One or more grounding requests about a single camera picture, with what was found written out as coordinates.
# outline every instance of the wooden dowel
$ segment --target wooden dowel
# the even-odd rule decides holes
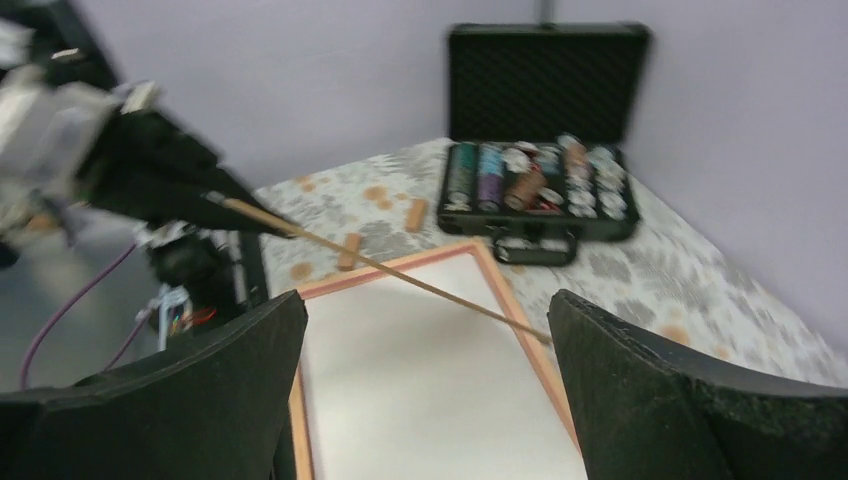
[[[406,215],[406,224],[404,229],[409,233],[418,233],[421,230],[421,224],[424,223],[424,215],[427,214],[427,200],[416,198],[412,201],[412,206],[409,207],[409,212]]]
[[[507,317],[505,317],[505,316],[503,316],[499,313],[496,313],[496,312],[493,312],[493,311],[491,311],[487,308],[481,307],[480,305],[477,305],[476,303],[472,303],[472,302],[469,302],[468,300],[457,297],[456,295],[454,295],[452,293],[448,293],[444,290],[441,290],[441,289],[436,288],[432,285],[424,283],[420,280],[412,278],[412,277],[410,277],[409,275],[407,275],[403,272],[399,272],[399,271],[397,271],[393,268],[389,268],[389,267],[383,265],[382,263],[377,262],[376,260],[372,260],[368,257],[362,256],[358,252],[354,252],[353,250],[349,250],[349,249],[347,249],[347,248],[345,248],[341,245],[335,244],[335,243],[333,243],[333,242],[331,242],[331,241],[329,241],[325,238],[319,237],[318,235],[315,235],[314,233],[310,233],[310,232],[304,230],[303,228],[298,227],[297,225],[292,225],[291,223],[286,222],[285,220],[283,220],[279,217],[271,215],[270,213],[267,213],[267,212],[263,211],[262,209],[256,208],[256,207],[254,207],[254,206],[252,206],[248,203],[242,202],[241,200],[236,200],[236,199],[233,199],[233,198],[226,198],[226,197],[224,197],[220,194],[210,194],[210,195],[207,195],[206,198],[208,200],[212,201],[212,202],[215,202],[215,203],[223,206],[223,207],[229,208],[230,210],[239,212],[242,215],[250,217],[250,218],[256,220],[257,222],[261,222],[265,225],[268,225],[269,227],[276,228],[278,230],[281,230],[281,231],[288,233],[288,234],[291,234],[291,235],[303,237],[303,238],[310,240],[314,243],[317,243],[321,246],[327,247],[330,250],[333,250],[337,253],[342,253],[342,254],[348,255],[350,257],[353,257],[356,260],[364,263],[365,265],[368,265],[369,267],[374,268],[375,270],[379,270],[379,271],[381,271],[381,272],[383,272],[387,275],[395,277],[399,280],[403,280],[406,283],[415,285],[416,287],[421,288],[423,290],[426,290],[426,291],[428,291],[428,292],[430,292],[434,295],[438,295],[438,296],[440,296],[440,297],[442,297],[446,300],[450,300],[451,302],[462,305],[463,307],[470,308],[471,310],[474,310],[475,312],[481,313],[481,314],[483,314],[483,315],[485,315],[489,318],[493,318],[495,320],[503,322],[503,323],[509,325],[512,328],[515,328],[517,330],[521,330],[522,332],[533,335],[534,337],[536,337],[536,339],[538,339],[540,342],[542,342],[545,345],[550,345],[553,342],[553,340],[551,339],[551,337],[549,335],[546,335],[546,334],[544,334],[544,333],[542,333],[542,332],[540,332],[536,329],[533,329],[531,327],[528,327],[526,325],[518,323],[514,320],[511,320],[511,319],[509,319],[509,318],[507,318]]]
[[[345,248],[353,251],[359,251],[359,243],[362,240],[362,236],[358,233],[348,233],[347,237],[345,237]],[[351,257],[346,253],[342,253],[339,255],[339,262],[336,268],[343,272],[349,272],[353,270],[353,267],[356,266],[356,259]]]

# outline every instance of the cable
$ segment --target cable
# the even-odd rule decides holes
[[[158,341],[158,350],[160,352],[164,352],[168,347],[168,326],[171,324],[171,321],[168,320],[171,314],[171,307],[165,305],[165,302],[162,302],[159,305],[159,341]]]
[[[54,313],[53,316],[50,317],[49,320],[47,320],[47,323],[45,323],[44,326],[41,327],[41,330],[38,332],[35,338],[33,338],[32,343],[30,344],[26,353],[24,353],[24,359],[23,362],[21,362],[21,370],[19,374],[21,390],[26,390],[27,388],[29,388],[29,369],[32,366],[32,361],[35,358],[36,352],[38,352],[38,348],[41,346],[41,343],[47,337],[47,334],[50,333],[51,330],[53,330],[53,327],[55,327],[56,324],[59,323],[59,320],[61,320],[62,317],[64,317],[65,314],[68,313],[68,311],[73,308],[73,306],[76,305],[76,303],[79,302],[80,299],[82,299],[82,297],[84,297],[88,292],[91,291],[91,289],[93,289],[98,283],[100,283],[104,278],[106,278],[107,275],[112,273],[113,270],[118,268],[118,266],[123,263],[124,260],[127,259],[127,257],[130,256],[133,250],[135,250],[135,242],[133,242],[132,245],[127,247],[127,249],[123,253],[121,253],[121,255],[115,259],[115,261],[109,264],[109,266],[104,268],[102,272],[97,274],[97,276],[94,277],[91,282],[89,282],[86,286],[82,287],[82,289],[77,292],[76,295],[74,295],[70,300],[68,300],[67,303],[65,303],[59,310],[57,310],[56,313]]]
[[[180,320],[180,326],[183,328],[192,328],[198,325],[203,325],[209,320],[212,320],[212,317],[214,317],[216,313],[218,313],[218,310],[214,308],[203,308],[190,315],[184,316]]]
[[[141,333],[141,330],[144,328],[144,326],[147,325],[147,317],[149,315],[150,310],[147,309],[138,312],[138,315],[136,315],[135,317],[135,328],[133,328],[132,332],[130,332],[130,335],[127,337],[127,339],[124,340],[124,344],[121,345],[120,349],[118,349],[118,353],[116,353],[115,356],[112,357],[112,360],[110,360],[109,363],[103,368],[104,372],[114,367],[115,364],[118,363],[118,360],[120,360],[121,357],[124,356],[124,353],[126,353],[127,349],[130,348],[130,345],[132,345],[132,342],[133,340],[135,340],[135,337],[137,337],[138,334]]]

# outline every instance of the white poker chip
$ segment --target white poker chip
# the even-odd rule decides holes
[[[588,190],[592,188],[592,182],[588,178],[568,177],[569,188],[576,190]]]
[[[562,148],[555,147],[553,145],[542,145],[542,147],[539,148],[539,151],[559,158],[560,154],[562,153]]]
[[[557,143],[562,148],[568,148],[568,147],[574,145],[575,143],[580,143],[580,139],[578,139],[577,137],[575,137],[574,135],[571,135],[569,133],[563,133],[562,135],[557,137]]]
[[[588,190],[572,190],[568,192],[568,201],[572,205],[595,206],[595,196]]]
[[[536,163],[538,164],[556,164],[559,161],[559,155],[556,152],[551,152],[550,150],[542,150],[536,155]]]
[[[539,147],[530,142],[515,142],[515,148],[524,150],[525,152],[538,152]]]
[[[606,207],[604,207],[604,215],[610,217],[613,220],[624,220],[625,217],[624,210],[616,210],[614,208]]]
[[[587,153],[589,157],[594,157],[602,162],[615,163],[615,154],[607,147],[595,147]]]
[[[470,212],[471,206],[463,203],[451,203],[445,205],[446,212]]]
[[[517,148],[504,150],[502,158],[510,172],[524,173],[530,171],[530,157]]]
[[[597,157],[589,157],[589,163],[595,167],[595,170],[601,170],[606,166],[606,163]]]
[[[598,168],[598,176],[623,179],[627,172],[621,168],[621,165],[615,162],[605,162]]]
[[[575,217],[595,218],[598,216],[598,213],[595,212],[594,208],[584,205],[569,205],[568,211]]]
[[[589,180],[592,177],[592,169],[588,165],[569,165],[568,176],[571,178],[582,178]]]
[[[468,202],[471,201],[471,198],[468,196],[467,193],[453,192],[448,195],[448,201],[450,201],[451,204],[455,205],[467,205]]]
[[[553,203],[554,205],[562,205],[563,202],[562,195],[556,193],[550,188],[543,188],[539,190],[539,196]]]
[[[609,190],[612,192],[620,192],[624,189],[624,179],[617,177],[602,177],[598,176],[598,185],[601,186],[604,190]]]
[[[621,198],[621,195],[616,192],[601,192],[598,196],[601,199],[601,204],[603,204],[605,208],[624,210],[624,208],[627,207],[627,202],[625,202],[624,199]]]

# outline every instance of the gray floor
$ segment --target gray floor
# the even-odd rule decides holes
[[[0,271],[0,392],[18,388],[22,356],[47,319],[131,240],[129,224],[97,214],[73,250],[60,235],[41,238],[23,248],[17,265]],[[135,314],[156,294],[145,262],[134,252],[59,322],[38,350],[32,386],[67,386],[109,362],[132,330]],[[145,330],[121,363],[155,348],[155,335]]]

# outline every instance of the floral tablecloth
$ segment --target floral tablecloth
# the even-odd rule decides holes
[[[411,199],[438,195],[447,139],[337,167],[259,190],[260,197],[336,243],[362,235],[361,253],[378,261],[460,238],[428,212],[418,233],[403,229]],[[565,288],[704,353],[775,375],[848,386],[848,362],[754,279],[729,262],[644,185],[631,178],[643,222],[627,242],[585,243],[564,268],[502,271],[533,323],[547,331],[550,299]],[[334,273],[338,255],[303,239],[265,238],[273,294]]]

